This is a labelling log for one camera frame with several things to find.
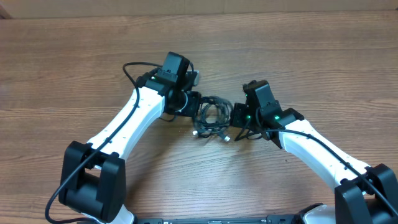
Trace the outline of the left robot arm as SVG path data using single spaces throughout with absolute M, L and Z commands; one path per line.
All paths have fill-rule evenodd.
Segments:
M 162 65 L 133 80 L 134 91 L 114 119 L 86 143 L 66 148 L 55 198 L 81 214 L 69 223 L 134 223 L 125 207 L 126 160 L 162 114 L 195 117 L 198 72 L 189 59 L 169 52 Z

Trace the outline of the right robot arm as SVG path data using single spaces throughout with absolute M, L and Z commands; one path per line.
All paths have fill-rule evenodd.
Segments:
M 263 138 L 298 157 L 334 193 L 330 207 L 315 203 L 296 214 L 269 215 L 266 223 L 397 223 L 397 177 L 385 164 L 370 166 L 324 138 L 293 108 L 283 110 L 265 80 L 243 85 L 230 124 L 235 140 Z

